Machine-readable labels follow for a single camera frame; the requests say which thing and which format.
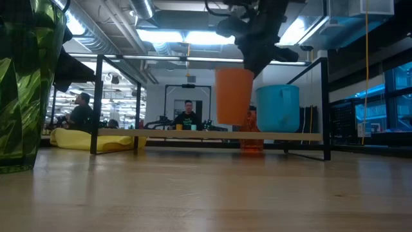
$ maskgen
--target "teal container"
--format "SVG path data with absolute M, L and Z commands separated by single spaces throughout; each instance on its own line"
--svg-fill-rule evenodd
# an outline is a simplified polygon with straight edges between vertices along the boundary
M 272 85 L 256 90 L 257 127 L 262 132 L 293 133 L 299 129 L 299 88 Z

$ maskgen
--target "ceiling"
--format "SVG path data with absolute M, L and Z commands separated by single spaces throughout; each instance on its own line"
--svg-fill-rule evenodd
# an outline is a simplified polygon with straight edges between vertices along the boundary
M 54 0 L 58 5 L 63 6 L 65 0 Z M 173 40 L 176 33 L 181 36 L 181 40 L 187 41 L 191 32 L 211 32 L 224 17 L 216 17 L 205 11 L 203 0 L 145 0 L 152 2 L 156 8 L 154 17 L 149 20 L 139 19 L 136 23 L 135 13 L 132 11 L 129 0 L 71 0 L 69 8 L 68 26 L 72 32 L 76 32 L 75 37 L 67 42 L 64 47 L 69 53 L 105 53 L 136 55 L 146 53 L 149 55 L 182 55 L 189 53 L 187 44 L 180 42 L 169 42 Z M 338 28 L 346 34 L 351 26 L 358 28 L 362 23 L 362 17 L 353 18 L 348 15 L 348 6 L 342 6 L 341 0 L 331 0 L 330 18 L 339 18 L 341 25 Z M 299 53 L 299 60 L 306 61 L 307 52 L 302 51 L 297 45 L 304 33 L 324 14 L 323 0 L 291 0 L 286 10 L 287 20 L 282 24 L 279 35 L 280 45 L 286 46 Z M 216 12 L 227 12 L 227 7 L 221 1 L 209 3 L 209 6 Z M 382 18 L 372 19 L 374 26 L 378 26 Z M 339 34 L 339 30 L 333 30 L 333 35 L 325 28 L 328 25 L 318 28 L 319 31 L 308 39 L 304 45 L 313 45 L 315 49 L 322 49 L 331 45 L 331 40 Z M 147 38 L 143 32 L 169 32 L 163 36 L 157 35 Z M 205 43 L 211 41 L 211 37 L 204 38 Z M 164 47 L 159 48 L 156 43 L 151 43 L 151 39 L 166 40 Z M 345 39 L 340 40 L 341 44 L 347 44 Z M 190 45 L 190 56 L 193 57 L 214 57 L 242 59 L 242 54 L 237 46 L 231 43 L 220 44 L 196 44 Z M 126 63 L 118 63 L 121 69 L 126 70 L 133 77 L 146 84 L 183 84 L 187 82 L 187 63 L 168 61 L 149 61 L 145 69 L 142 69 L 140 61 L 128 60 Z M 240 66 L 239 64 L 191 62 L 189 64 L 190 75 L 196 76 L 196 84 L 212 84 L 214 71 L 221 66 Z

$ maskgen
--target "wooden shelf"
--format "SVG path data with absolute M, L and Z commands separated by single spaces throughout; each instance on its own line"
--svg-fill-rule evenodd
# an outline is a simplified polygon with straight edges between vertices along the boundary
M 312 140 L 322 141 L 319 133 L 264 133 L 264 132 L 226 132 L 226 131 L 176 131 L 176 130 L 125 130 L 99 129 L 98 135 L 145 136 L 163 138 L 198 139 L 268 139 L 268 140 Z

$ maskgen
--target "wooden table surface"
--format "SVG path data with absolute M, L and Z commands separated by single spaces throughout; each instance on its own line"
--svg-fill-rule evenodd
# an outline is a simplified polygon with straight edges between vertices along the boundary
M 0 231 L 412 231 L 412 160 L 41 149 L 0 175 Z

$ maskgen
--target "person sitting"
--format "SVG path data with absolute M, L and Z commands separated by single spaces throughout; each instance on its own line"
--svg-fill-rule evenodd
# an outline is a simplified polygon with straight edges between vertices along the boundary
M 179 114 L 174 121 L 172 126 L 175 127 L 177 124 L 181 124 L 183 130 L 191 130 L 192 125 L 196 125 L 197 130 L 202 130 L 201 122 L 198 116 L 193 112 L 193 103 L 190 100 L 185 101 L 185 111 Z
M 75 104 L 78 104 L 69 116 L 69 130 L 91 131 L 91 117 L 93 110 L 89 106 L 90 95 L 81 93 L 77 96 Z
M 108 123 L 109 129 L 118 129 L 118 122 L 115 119 L 110 119 Z

